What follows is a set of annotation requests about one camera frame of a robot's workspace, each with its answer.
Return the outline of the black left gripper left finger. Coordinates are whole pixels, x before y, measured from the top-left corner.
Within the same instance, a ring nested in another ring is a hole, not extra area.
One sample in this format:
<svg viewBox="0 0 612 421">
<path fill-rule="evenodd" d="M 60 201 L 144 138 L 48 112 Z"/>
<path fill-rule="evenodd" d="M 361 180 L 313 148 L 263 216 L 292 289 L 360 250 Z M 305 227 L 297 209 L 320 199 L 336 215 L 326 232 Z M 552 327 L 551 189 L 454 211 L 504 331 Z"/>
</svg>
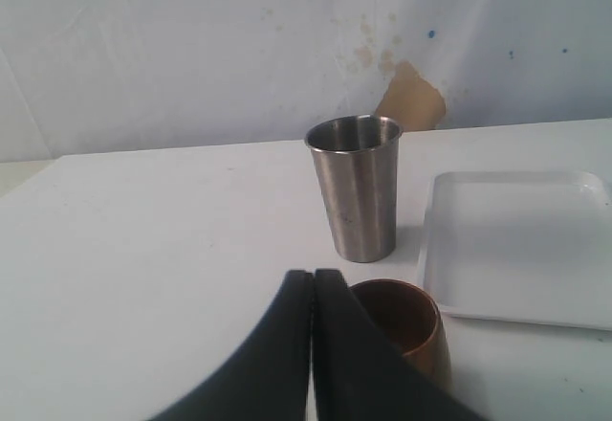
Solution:
<svg viewBox="0 0 612 421">
<path fill-rule="evenodd" d="M 314 277 L 286 273 L 245 341 L 156 420 L 304 420 L 310 380 Z"/>
</svg>

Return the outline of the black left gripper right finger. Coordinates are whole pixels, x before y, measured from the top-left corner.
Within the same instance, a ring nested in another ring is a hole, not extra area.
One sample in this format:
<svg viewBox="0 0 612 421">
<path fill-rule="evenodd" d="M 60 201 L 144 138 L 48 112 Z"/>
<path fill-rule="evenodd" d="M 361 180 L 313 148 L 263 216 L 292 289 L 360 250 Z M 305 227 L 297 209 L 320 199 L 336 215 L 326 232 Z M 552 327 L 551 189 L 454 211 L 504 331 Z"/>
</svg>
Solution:
<svg viewBox="0 0 612 421">
<path fill-rule="evenodd" d="M 313 372 L 320 420 L 478 420 L 405 360 L 338 270 L 315 273 Z"/>
</svg>

